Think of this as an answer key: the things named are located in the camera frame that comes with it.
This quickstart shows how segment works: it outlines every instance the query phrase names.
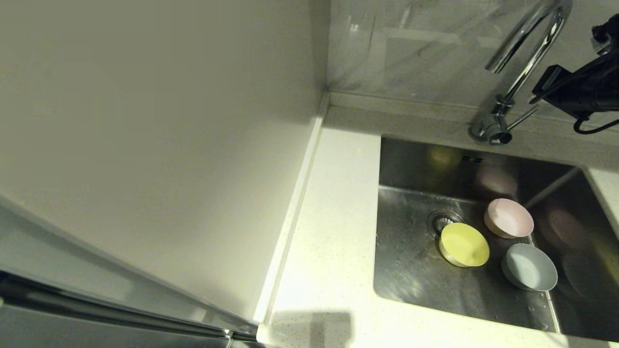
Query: sink basin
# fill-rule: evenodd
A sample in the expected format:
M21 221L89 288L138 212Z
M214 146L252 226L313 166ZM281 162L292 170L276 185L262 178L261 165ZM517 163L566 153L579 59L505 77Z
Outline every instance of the sink basin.
M495 198L524 205L531 236L505 240L483 223ZM476 268L438 250L446 219L463 220L490 245ZM513 286L501 258L515 243L546 252L558 271L549 292ZM384 137L374 290L384 298L573 336L619 341L619 241L578 167Z

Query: marble backsplash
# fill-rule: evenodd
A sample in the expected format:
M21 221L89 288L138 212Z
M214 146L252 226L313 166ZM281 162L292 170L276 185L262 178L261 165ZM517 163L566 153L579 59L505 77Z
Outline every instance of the marble backsplash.
M489 107L504 93L541 36L542 23L501 74L487 61L537 0L332 0L328 81L331 90L377 97ZM527 100L546 67L575 71L597 57L591 27L619 13L618 0L574 0L557 42L516 97ZM552 107L537 117L572 122ZM605 124L619 113L592 116ZM619 131L619 126L612 128Z

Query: chrome faucet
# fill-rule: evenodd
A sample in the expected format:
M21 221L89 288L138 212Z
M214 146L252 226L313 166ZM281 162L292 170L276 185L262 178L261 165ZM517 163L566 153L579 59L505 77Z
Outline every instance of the chrome faucet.
M495 55L486 65L486 70L500 73L505 65L520 48L529 34L546 17L551 16L545 35L537 44L529 60L523 65L516 80L505 94L496 96L496 104L492 110L478 118L469 128L469 134L478 141L487 141L490 145L505 145L511 141L510 130L537 111L534 106L514 123L507 125L505 115L514 106L514 96L535 67L542 60L548 49L555 42L563 29L572 8L572 0L541 0L516 24Z

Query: countertop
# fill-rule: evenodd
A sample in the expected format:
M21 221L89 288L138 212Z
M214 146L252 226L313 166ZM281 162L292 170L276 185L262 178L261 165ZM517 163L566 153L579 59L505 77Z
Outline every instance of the countertop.
M619 347L387 300L373 289L381 135L580 165L619 230L617 149L515 131L505 147L472 141L467 124L332 106L322 129L269 324L280 348Z

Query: black device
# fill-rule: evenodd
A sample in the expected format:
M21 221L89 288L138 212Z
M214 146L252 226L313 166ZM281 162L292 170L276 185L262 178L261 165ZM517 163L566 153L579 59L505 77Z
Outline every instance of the black device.
M593 113L619 111L619 14L591 31L591 41L600 56L576 72L549 66L535 85L535 98L530 101L534 104L545 100L576 118L574 131L579 134L593 134L619 124L616 120L592 130L581 129Z

